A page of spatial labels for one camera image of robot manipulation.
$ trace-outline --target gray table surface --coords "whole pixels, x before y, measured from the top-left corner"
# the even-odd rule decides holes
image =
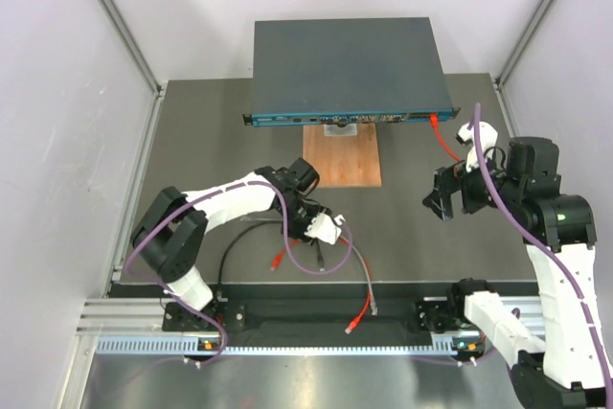
[[[131,376],[159,357],[99,355],[95,359],[92,376],[98,390],[90,378],[81,409],[522,407],[499,354],[476,368],[462,369],[417,363],[403,356],[232,356],[201,371],[180,361],[165,363],[128,387]]]
[[[500,133],[506,147],[509,135],[487,74],[446,76],[454,106],[462,110],[456,120],[441,125],[443,137],[458,154],[459,126],[481,102],[483,118]],[[169,185],[179,190],[200,190],[242,177],[257,167],[289,166],[302,155],[299,126],[244,126],[250,111],[251,80],[171,81],[137,210],[140,218],[159,191]],[[345,216],[354,241],[369,260],[376,281],[440,282],[465,277],[490,281],[533,280],[534,273],[521,238],[497,210],[474,216],[460,213],[442,223],[421,205],[431,191],[436,168],[452,164],[437,143],[429,123],[378,125],[377,139],[383,185],[380,188],[317,190],[313,197]],[[224,248],[246,225],[234,221],[214,229],[202,243],[197,267],[207,281],[216,278]],[[226,263],[224,280],[233,283],[312,282],[289,261],[271,272],[270,262],[282,248],[277,226],[264,226],[247,235]],[[325,245],[326,262],[334,264],[344,248]],[[312,248],[297,247],[296,256],[315,267]],[[134,270],[147,270],[138,260]],[[356,261],[317,281],[361,281]],[[123,282],[136,281],[124,274]]]

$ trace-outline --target blue front panel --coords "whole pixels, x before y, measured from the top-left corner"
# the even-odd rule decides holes
[[[436,113],[440,122],[446,122],[453,118],[453,110],[439,110],[435,112],[411,112],[398,114],[394,112],[372,113],[343,113],[313,115],[312,113],[296,114],[261,114],[253,115],[253,126],[288,126],[288,125],[338,125],[354,123],[404,123],[404,122],[429,122],[430,114]]]

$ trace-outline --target cable tray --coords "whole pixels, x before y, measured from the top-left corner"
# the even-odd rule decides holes
[[[215,352],[200,350],[198,337],[101,337],[97,354],[191,354],[207,355]],[[240,356],[404,356],[456,354],[451,337],[433,337],[432,345],[406,347],[227,347],[224,354]]]

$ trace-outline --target wooden board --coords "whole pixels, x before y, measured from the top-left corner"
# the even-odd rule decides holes
[[[305,126],[303,157],[319,172],[319,187],[381,187],[375,124],[358,124],[355,136],[325,136],[323,126]]]

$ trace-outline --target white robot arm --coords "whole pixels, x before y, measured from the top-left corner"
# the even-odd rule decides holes
[[[481,151],[495,147],[497,133],[480,122]],[[474,142],[474,129],[464,125],[458,139]],[[545,340],[531,335],[485,281],[464,280],[448,292],[452,315],[479,328],[511,369],[515,392],[533,409],[604,406],[601,321],[593,282],[596,231],[589,204],[577,195],[559,193],[558,148],[543,138],[513,138],[507,164],[498,167],[486,155],[489,176],[505,208],[556,258],[579,284],[582,299],[560,267],[541,249],[525,241],[538,282]],[[434,190],[423,204],[442,220],[453,217],[450,196],[462,192],[463,211],[473,214],[496,207],[479,169],[473,146],[465,162],[435,173]],[[586,323],[584,310],[591,312]],[[592,331],[600,343],[593,340]],[[611,366],[605,356],[605,366]]]
[[[293,239],[319,239],[334,244],[340,237],[343,217],[332,217],[329,208],[307,198],[319,179],[317,171],[299,158],[289,168],[264,167],[245,177],[204,191],[181,193],[174,187],[161,191],[136,225],[131,242],[134,247],[145,239],[141,256],[176,297],[190,307],[201,310],[213,300],[213,292],[195,267],[200,243],[215,227],[240,216],[276,209],[281,203],[274,186],[284,197],[287,208],[287,232]],[[249,186],[260,183],[261,187]],[[198,198],[208,196],[201,201]],[[153,238],[153,229],[173,211],[192,203],[176,224],[164,228]]]

